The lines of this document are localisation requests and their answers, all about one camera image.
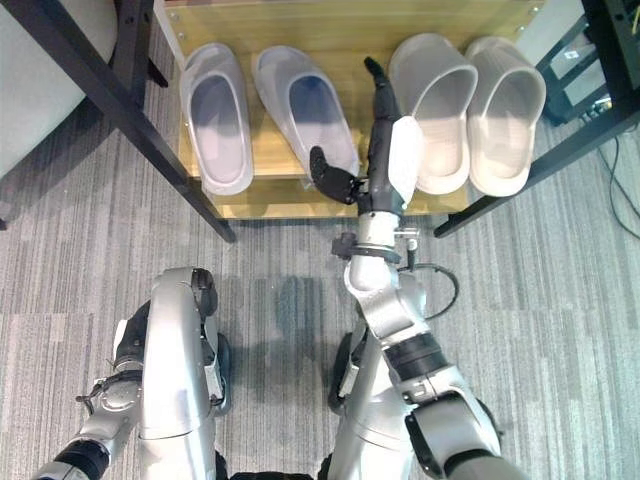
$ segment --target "wooden board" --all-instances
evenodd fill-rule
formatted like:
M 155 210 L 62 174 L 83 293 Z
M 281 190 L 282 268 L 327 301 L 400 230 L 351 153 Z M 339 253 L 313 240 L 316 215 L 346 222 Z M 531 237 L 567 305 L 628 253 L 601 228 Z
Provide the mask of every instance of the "wooden board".
M 212 200 L 226 218 L 294 218 L 355 215 L 305 190 L 304 171 L 266 113 L 253 84 L 252 62 L 273 45 L 308 53 L 331 79 L 361 159 L 366 158 L 372 123 L 373 84 L 362 62 L 368 55 L 386 65 L 405 38 L 421 32 L 445 35 L 464 49 L 483 35 L 515 39 L 542 0 L 177 0 L 166 11 L 185 55 L 210 42 L 227 44 L 243 69 L 249 104 L 253 184 L 245 192 Z M 179 157 L 199 177 L 196 158 L 182 122 Z M 450 213 L 464 209 L 464 189 L 450 195 L 418 193 L 409 214 Z
M 256 179 L 244 192 L 232 196 L 211 196 L 225 218 L 306 218 L 357 215 L 354 205 L 334 202 L 308 182 L 299 179 Z M 407 215 L 457 212 L 467 206 L 467 194 L 461 188 L 448 195 L 416 192 Z

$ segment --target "black metal leg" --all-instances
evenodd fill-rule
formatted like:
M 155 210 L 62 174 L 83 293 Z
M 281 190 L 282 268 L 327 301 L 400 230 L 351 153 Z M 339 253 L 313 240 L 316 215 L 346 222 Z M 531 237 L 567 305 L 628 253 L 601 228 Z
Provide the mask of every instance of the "black metal leg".
M 60 2 L 0 2 L 205 221 L 224 240 L 234 242 L 236 237 L 229 224 L 220 218 L 218 211 L 201 191 L 192 188 L 184 166 L 138 108 L 128 86 L 120 83 Z M 145 74 L 147 60 L 148 52 L 145 51 L 142 64 Z
M 572 164 L 639 121 L 640 90 L 632 98 L 628 98 L 624 103 L 614 106 L 611 110 L 592 120 L 533 162 L 529 179 L 518 194 Z M 508 202 L 514 196 L 499 198 L 484 196 L 462 212 L 449 215 L 449 219 L 435 229 L 434 235 L 437 238 L 446 237 L 485 213 L 489 213 L 494 208 Z
M 167 88 L 169 86 L 169 82 L 166 78 L 164 78 L 164 75 L 162 74 L 160 69 L 156 66 L 155 63 L 153 63 L 151 59 L 149 59 L 147 75 L 149 75 L 149 78 L 153 80 L 156 85 L 162 88 Z

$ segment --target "white slipper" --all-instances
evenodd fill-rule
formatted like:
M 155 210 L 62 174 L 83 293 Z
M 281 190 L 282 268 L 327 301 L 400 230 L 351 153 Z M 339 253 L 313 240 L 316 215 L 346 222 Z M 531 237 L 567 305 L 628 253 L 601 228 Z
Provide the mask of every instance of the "white slipper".
M 389 73 L 400 109 L 416 118 L 425 137 L 416 187 L 434 195 L 457 190 L 469 176 L 466 110 L 476 68 L 443 36 L 422 33 L 396 49 Z
M 322 147 L 327 163 L 358 175 L 358 153 L 329 78 L 295 48 L 264 50 L 253 66 L 260 99 L 311 178 L 309 155 Z
M 529 177 L 546 97 L 544 79 L 504 38 L 480 38 L 466 56 L 478 69 L 478 88 L 467 112 L 471 181 L 487 195 L 513 195 Z
M 211 43 L 189 56 L 180 100 L 202 189 L 215 195 L 246 189 L 253 179 L 249 111 L 242 70 L 227 46 Z

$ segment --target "robotic hand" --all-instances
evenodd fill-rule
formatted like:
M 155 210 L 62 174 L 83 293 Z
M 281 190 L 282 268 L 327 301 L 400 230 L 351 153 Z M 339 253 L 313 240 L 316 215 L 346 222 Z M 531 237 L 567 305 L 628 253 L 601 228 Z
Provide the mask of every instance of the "robotic hand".
M 344 281 L 361 321 L 335 385 L 340 427 L 321 479 L 406 479 L 415 453 L 432 478 L 526 478 L 500 457 L 492 418 L 455 365 L 449 364 L 424 318 L 424 287 L 398 273 L 397 237 L 416 250 L 415 229 L 399 229 L 424 158 L 424 138 L 411 117 L 401 117 L 392 86 L 371 58 L 374 124 L 366 179 L 331 167 L 319 147 L 311 151 L 317 188 L 358 204 L 358 234 L 343 234 L 333 253 L 349 260 Z M 410 265 L 415 254 L 409 255 Z

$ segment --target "striped carpet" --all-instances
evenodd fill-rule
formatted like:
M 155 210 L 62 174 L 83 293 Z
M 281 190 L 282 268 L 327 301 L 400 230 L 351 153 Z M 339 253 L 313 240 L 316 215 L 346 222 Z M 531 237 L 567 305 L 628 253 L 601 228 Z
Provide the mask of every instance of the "striped carpet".
M 152 49 L 173 71 L 158 35 Z M 175 146 L 172 86 L 150 84 L 146 109 Z M 542 122 L 536 152 L 573 128 Z M 620 178 L 636 203 L 639 137 L 621 138 Z M 615 224 L 607 180 L 591 154 L 420 245 L 422 261 L 462 285 L 434 331 L 506 431 L 505 456 L 533 479 L 640 471 L 640 242 Z M 230 470 L 317 471 L 338 421 L 325 404 L 329 371 L 354 320 L 330 241 L 352 220 L 234 222 L 239 242 L 225 244 L 86 102 L 0 181 L 0 217 L 10 221 L 0 232 L 1 479 L 28 478 L 78 429 L 73 398 L 108 373 L 117 320 L 156 274 L 183 265 L 213 272 L 233 349 L 233 408 L 217 438 Z M 415 223 L 428 231 L 435 219 Z M 435 310 L 449 286 L 422 278 Z M 106 478 L 137 479 L 136 455 L 131 442 Z

